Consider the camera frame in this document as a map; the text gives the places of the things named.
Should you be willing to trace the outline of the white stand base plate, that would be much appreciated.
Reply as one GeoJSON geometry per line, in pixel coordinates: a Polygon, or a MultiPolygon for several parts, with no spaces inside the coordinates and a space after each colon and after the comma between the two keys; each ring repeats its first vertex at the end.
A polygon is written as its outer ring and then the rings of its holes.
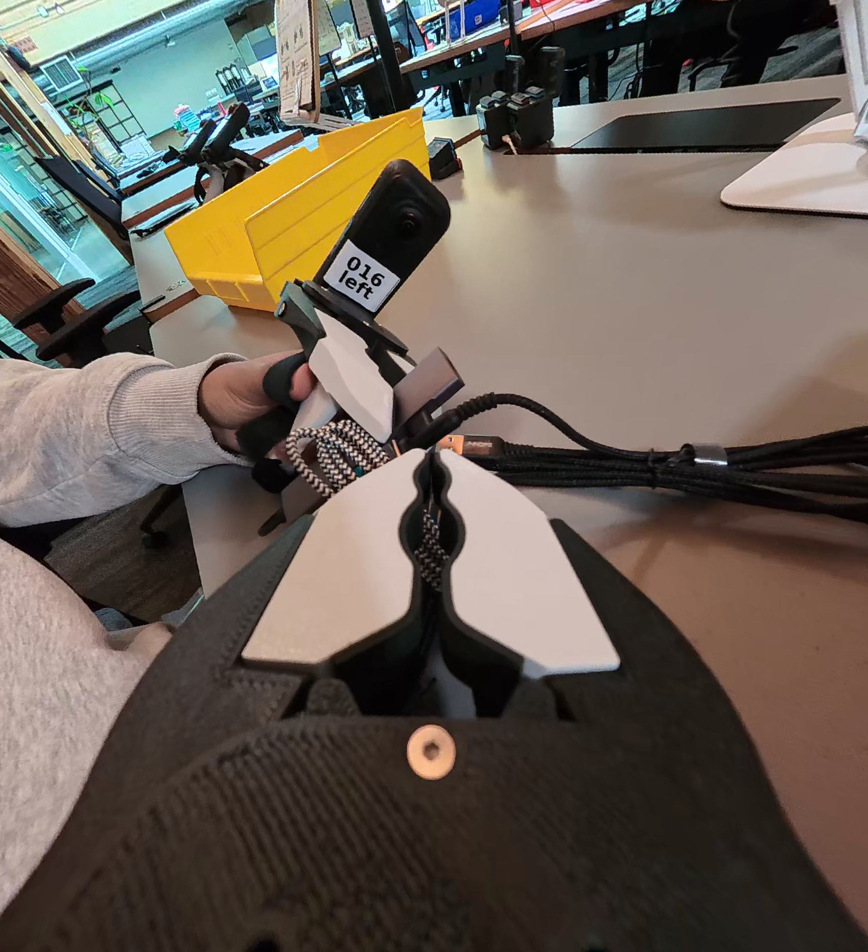
{"type": "Polygon", "coordinates": [[[726,186],[730,208],[868,218],[868,1],[834,1],[850,116],[821,121],[726,186]]]}

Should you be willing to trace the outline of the yellow plastic bin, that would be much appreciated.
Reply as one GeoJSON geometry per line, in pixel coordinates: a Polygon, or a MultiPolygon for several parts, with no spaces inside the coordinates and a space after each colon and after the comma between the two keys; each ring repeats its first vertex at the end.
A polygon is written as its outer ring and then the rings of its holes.
{"type": "Polygon", "coordinates": [[[422,108],[343,127],[166,229],[190,284],[230,306],[273,312],[287,281],[313,279],[383,169],[429,177],[422,108]]]}

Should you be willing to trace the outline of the black office chair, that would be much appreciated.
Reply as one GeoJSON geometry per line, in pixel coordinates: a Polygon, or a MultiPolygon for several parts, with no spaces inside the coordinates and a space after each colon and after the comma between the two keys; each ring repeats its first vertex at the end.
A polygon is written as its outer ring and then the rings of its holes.
{"type": "Polygon", "coordinates": [[[93,285],[92,279],[60,285],[10,321],[21,331],[39,325],[47,333],[38,342],[39,361],[63,358],[67,365],[83,367],[110,354],[152,355],[150,323],[138,306],[138,290],[113,295],[65,318],[69,304],[93,285]]]}

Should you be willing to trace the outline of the grey usb hub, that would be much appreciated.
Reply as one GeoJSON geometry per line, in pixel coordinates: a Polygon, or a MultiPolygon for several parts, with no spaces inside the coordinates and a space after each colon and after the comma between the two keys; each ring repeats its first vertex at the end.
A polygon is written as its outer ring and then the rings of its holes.
{"type": "Polygon", "coordinates": [[[434,413],[464,386],[442,350],[431,351],[414,366],[395,355],[391,360],[408,372],[393,387],[390,439],[383,445],[377,443],[340,408],[332,420],[322,421],[337,404],[323,387],[317,387],[289,433],[286,450],[294,471],[280,492],[276,511],[261,524],[261,537],[312,514],[345,486],[398,457],[409,440],[433,421],[434,413]]]}

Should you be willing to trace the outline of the person's grey sweatshirt torso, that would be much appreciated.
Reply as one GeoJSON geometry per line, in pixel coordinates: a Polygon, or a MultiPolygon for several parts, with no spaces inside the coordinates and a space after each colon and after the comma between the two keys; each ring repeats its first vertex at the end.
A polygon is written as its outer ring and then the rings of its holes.
{"type": "Polygon", "coordinates": [[[109,632],[0,540],[0,912],[57,838],[118,713],[197,601],[109,632]]]}

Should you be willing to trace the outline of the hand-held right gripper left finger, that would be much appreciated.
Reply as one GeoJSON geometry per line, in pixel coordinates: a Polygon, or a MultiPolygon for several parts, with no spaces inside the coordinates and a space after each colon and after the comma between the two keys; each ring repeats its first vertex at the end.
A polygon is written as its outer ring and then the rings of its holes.
{"type": "Polygon", "coordinates": [[[317,510],[242,650],[251,667],[417,677],[424,580],[415,550],[428,454],[411,449],[317,510]]]}

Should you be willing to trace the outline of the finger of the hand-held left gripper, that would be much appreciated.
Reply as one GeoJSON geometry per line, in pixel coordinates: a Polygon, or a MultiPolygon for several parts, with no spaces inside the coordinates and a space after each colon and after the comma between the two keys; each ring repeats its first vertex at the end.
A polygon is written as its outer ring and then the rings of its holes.
{"type": "Polygon", "coordinates": [[[369,357],[368,346],[343,324],[322,324],[308,363],[339,408],[379,444],[393,432],[393,387],[369,357]]]}

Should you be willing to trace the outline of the plywood sign board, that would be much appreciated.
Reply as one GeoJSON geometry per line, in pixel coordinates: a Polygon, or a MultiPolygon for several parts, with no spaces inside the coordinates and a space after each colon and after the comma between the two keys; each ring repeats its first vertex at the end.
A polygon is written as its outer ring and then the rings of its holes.
{"type": "Polygon", "coordinates": [[[285,125],[321,122],[321,56],[341,46],[325,1],[275,1],[280,118],[285,125]]]}

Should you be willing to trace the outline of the black battery charger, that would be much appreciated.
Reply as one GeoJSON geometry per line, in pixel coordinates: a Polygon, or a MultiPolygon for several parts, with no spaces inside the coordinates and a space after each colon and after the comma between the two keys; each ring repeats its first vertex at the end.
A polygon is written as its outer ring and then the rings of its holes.
{"type": "Polygon", "coordinates": [[[530,152],[551,142],[565,59],[565,50],[558,46],[541,47],[530,62],[516,54],[504,58],[501,89],[483,96],[476,106],[486,148],[530,152]]]}

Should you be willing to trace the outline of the grey desk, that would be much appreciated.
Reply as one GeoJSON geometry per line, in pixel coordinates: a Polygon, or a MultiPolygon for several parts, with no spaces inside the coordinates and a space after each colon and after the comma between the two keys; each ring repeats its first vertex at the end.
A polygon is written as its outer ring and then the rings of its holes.
{"type": "MultiPolygon", "coordinates": [[[[753,154],[472,141],[449,232],[384,311],[464,399],[522,393],[612,446],[868,423],[868,220],[726,208],[753,154]]],[[[687,636],[868,933],[868,528],[638,490],[533,490],[687,636]]]]}

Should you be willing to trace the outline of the person's left forearm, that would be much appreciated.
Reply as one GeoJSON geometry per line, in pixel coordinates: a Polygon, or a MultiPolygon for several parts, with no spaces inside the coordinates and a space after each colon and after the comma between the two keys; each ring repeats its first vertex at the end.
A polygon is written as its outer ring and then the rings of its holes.
{"type": "Polygon", "coordinates": [[[234,354],[184,367],[132,354],[75,369],[0,360],[0,525],[101,514],[237,465],[200,395],[215,371],[250,367],[234,354]]]}

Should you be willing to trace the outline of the black pole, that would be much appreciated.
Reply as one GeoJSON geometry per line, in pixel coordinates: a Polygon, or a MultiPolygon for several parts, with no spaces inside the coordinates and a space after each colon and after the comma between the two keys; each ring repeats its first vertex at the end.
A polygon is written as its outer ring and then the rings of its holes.
{"type": "Polygon", "coordinates": [[[405,86],[390,26],[381,1],[366,1],[369,20],[380,53],[382,74],[393,112],[408,111],[415,104],[414,94],[405,86]]]}

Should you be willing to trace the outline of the black handheld device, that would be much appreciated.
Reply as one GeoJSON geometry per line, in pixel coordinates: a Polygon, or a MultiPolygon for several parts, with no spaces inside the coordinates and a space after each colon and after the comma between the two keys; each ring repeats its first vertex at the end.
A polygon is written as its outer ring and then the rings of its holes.
{"type": "Polygon", "coordinates": [[[164,154],[165,162],[177,161],[196,168],[193,193],[199,205],[268,167],[266,161],[234,145],[249,118],[248,105],[238,103],[227,114],[224,125],[217,127],[214,120],[206,120],[183,150],[169,148],[164,154]]]}

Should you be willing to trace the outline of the person's left hand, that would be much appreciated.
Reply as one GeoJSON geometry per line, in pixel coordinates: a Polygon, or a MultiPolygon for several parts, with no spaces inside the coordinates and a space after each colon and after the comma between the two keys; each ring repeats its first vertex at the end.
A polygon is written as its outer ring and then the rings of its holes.
{"type": "Polygon", "coordinates": [[[252,360],[220,363],[202,378],[198,411],[220,446],[234,454],[241,453],[237,430],[277,404],[262,387],[265,375],[275,364],[299,353],[285,351],[252,360]]]}

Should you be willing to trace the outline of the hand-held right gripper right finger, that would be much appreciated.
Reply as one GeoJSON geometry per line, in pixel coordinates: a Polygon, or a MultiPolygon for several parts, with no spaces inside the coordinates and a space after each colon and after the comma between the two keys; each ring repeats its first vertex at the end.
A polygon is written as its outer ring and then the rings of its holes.
{"type": "Polygon", "coordinates": [[[617,670],[619,654],[543,511],[450,450],[436,461],[442,514],[459,528],[442,589],[451,623],[530,679],[617,670]]]}

